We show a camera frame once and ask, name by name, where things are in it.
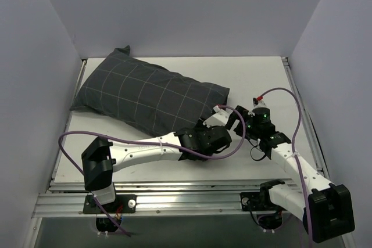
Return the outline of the dark grey checked pillowcase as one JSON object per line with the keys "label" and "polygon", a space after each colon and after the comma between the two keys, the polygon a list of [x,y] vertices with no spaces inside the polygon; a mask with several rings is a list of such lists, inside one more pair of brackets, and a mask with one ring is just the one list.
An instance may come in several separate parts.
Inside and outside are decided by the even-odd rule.
{"label": "dark grey checked pillowcase", "polygon": [[200,82],[114,49],[83,83],[72,111],[93,111],[151,136],[194,128],[227,103],[229,88]]}

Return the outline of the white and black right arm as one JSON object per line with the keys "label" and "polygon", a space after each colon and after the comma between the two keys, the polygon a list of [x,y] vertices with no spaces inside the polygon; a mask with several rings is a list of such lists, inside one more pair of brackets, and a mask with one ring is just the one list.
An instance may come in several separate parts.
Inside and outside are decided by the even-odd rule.
{"label": "white and black right arm", "polygon": [[284,181],[274,179],[260,186],[258,202],[265,209],[282,208],[302,221],[305,231],[315,243],[336,238],[355,230],[351,193],[322,176],[298,152],[293,141],[277,131],[266,106],[249,111],[237,106],[229,116],[226,128],[235,120],[244,120],[234,132],[256,141],[264,157],[273,161],[300,187],[292,190]]}

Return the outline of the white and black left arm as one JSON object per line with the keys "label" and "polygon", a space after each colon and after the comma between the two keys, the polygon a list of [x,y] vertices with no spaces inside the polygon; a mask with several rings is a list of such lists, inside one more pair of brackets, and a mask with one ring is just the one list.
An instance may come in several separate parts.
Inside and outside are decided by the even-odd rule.
{"label": "white and black left arm", "polygon": [[92,192],[96,206],[104,213],[117,207],[113,173],[126,167],[155,161],[202,160],[228,148],[231,136],[223,126],[183,128],[138,143],[121,143],[96,137],[81,155],[85,190]]}

